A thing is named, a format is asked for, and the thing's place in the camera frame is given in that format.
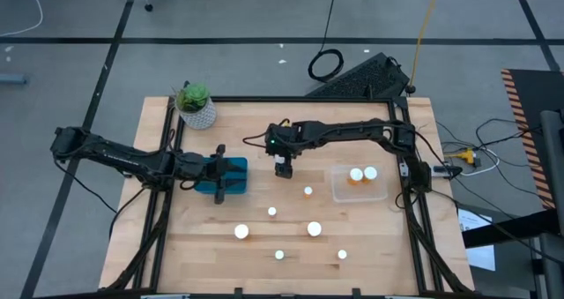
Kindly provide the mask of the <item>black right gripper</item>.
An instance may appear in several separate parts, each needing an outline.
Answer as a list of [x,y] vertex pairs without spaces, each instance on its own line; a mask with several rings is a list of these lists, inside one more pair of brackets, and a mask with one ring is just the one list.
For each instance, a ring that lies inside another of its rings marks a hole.
[[291,124],[282,126],[281,122],[275,126],[275,134],[278,140],[277,155],[286,159],[284,163],[275,163],[275,175],[285,179],[293,177],[293,167],[290,163],[292,158],[301,155],[301,142],[303,141],[303,124]]

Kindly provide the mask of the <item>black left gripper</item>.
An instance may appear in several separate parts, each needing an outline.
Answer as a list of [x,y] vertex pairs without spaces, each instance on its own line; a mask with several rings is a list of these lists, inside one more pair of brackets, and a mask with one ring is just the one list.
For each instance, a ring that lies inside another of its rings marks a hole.
[[[217,162],[217,169],[222,175],[227,173],[246,173],[246,159],[242,157],[225,157],[226,146],[218,145],[216,155],[204,157],[199,153],[183,153],[180,155],[180,188],[193,189],[204,179],[209,179],[207,168]],[[216,182],[214,203],[222,204],[226,195],[241,195],[247,190],[245,179],[224,179]]]

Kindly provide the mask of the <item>teal plastic bin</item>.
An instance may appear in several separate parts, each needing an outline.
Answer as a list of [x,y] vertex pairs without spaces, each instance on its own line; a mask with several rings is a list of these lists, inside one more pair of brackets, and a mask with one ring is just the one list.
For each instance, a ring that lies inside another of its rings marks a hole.
[[[226,180],[227,195],[244,194],[247,190],[248,182],[248,160],[243,157],[227,157],[229,166],[223,178]],[[195,187],[195,190],[202,194],[214,194],[216,184],[210,181],[202,181]]]

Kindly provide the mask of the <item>clear plastic bin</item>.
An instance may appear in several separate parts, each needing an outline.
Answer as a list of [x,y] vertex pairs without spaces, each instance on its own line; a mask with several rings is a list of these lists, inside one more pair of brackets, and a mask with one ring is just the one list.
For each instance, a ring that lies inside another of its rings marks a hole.
[[[347,182],[349,171],[367,166],[378,170],[378,177],[371,183],[350,185]],[[367,203],[384,200],[389,196],[389,184],[385,174],[375,165],[338,165],[331,170],[331,192],[337,203]]]

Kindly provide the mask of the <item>potted succulent white pot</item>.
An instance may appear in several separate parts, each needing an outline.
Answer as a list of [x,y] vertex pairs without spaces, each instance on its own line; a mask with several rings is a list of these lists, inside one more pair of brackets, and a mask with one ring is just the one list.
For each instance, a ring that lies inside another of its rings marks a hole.
[[193,130],[211,128],[217,118],[217,110],[206,85],[186,80],[175,93],[175,109],[181,119]]

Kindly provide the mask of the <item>black mesh computer case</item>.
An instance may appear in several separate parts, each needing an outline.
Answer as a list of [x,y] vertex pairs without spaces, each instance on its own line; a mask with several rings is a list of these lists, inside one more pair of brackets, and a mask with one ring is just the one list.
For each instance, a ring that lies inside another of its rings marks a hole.
[[408,86],[409,78],[391,56],[379,53],[333,78],[308,94],[309,97],[393,98]]

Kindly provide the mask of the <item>black power adapter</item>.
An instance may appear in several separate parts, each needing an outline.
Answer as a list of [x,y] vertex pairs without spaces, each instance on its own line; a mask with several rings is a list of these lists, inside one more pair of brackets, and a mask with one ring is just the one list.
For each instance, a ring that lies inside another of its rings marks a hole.
[[432,177],[452,178],[460,175],[463,169],[458,166],[433,166],[431,167]]

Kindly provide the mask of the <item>yellow power plug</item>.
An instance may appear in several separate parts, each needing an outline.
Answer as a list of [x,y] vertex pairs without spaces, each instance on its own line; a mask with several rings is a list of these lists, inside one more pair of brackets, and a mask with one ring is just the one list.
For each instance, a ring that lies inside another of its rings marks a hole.
[[454,157],[465,161],[469,165],[474,165],[476,154],[471,148],[466,148],[464,151],[454,154]]

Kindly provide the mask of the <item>white paper sheet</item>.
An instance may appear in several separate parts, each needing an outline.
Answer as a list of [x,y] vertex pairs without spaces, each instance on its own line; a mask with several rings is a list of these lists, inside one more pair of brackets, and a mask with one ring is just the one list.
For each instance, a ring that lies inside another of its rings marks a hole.
[[[492,222],[491,217],[487,217],[481,214],[475,214],[464,209],[459,209],[457,216],[462,232],[475,228],[481,228],[489,225]],[[466,254],[470,266],[492,272],[496,270],[494,247],[492,245],[467,249]]]

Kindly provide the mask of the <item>black beam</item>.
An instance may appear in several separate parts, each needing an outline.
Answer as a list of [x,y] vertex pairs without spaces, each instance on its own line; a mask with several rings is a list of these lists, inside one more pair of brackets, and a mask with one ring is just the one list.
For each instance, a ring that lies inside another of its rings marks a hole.
[[490,244],[520,241],[541,234],[564,236],[559,216],[555,209],[544,210],[515,219],[494,222],[462,233],[466,249]]

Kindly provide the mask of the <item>hazard striped black floor mat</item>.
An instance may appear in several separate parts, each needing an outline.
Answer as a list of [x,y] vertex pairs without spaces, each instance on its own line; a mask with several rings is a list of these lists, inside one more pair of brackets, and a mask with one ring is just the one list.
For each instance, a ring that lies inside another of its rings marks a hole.
[[564,108],[564,72],[502,69],[501,79],[517,127],[524,131],[523,148],[541,205],[555,208],[540,114]]

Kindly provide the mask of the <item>black aluminium table frame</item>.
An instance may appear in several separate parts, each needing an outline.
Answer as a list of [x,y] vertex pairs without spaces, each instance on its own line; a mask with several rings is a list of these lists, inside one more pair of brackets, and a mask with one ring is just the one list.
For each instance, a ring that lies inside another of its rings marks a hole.
[[[283,119],[324,123],[387,119],[386,105],[328,102],[297,97],[218,101],[218,118],[205,131],[185,130],[182,149],[213,153],[220,144],[230,156],[249,162],[249,184],[241,196],[221,205],[194,191],[175,190],[167,225],[160,292],[225,294],[414,295],[418,291],[412,247],[404,214],[397,208],[400,182],[396,159],[376,143],[332,143],[306,151],[293,162],[293,177],[274,174],[273,159],[243,139]],[[389,196],[372,203],[333,200],[331,170],[338,165],[376,165],[387,178]],[[313,193],[304,197],[304,188]],[[275,207],[277,215],[268,215]],[[308,234],[311,221],[319,236]],[[234,235],[238,224],[249,236]],[[275,259],[275,251],[285,257]],[[339,259],[338,251],[347,258]]]

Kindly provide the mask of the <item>grey metal post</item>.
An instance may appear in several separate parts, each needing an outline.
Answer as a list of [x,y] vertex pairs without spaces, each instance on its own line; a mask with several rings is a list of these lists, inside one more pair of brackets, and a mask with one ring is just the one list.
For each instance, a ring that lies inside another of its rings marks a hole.
[[540,118],[556,216],[552,220],[555,234],[542,235],[540,242],[543,250],[560,261],[544,260],[546,292],[548,299],[564,299],[564,111],[542,111]]

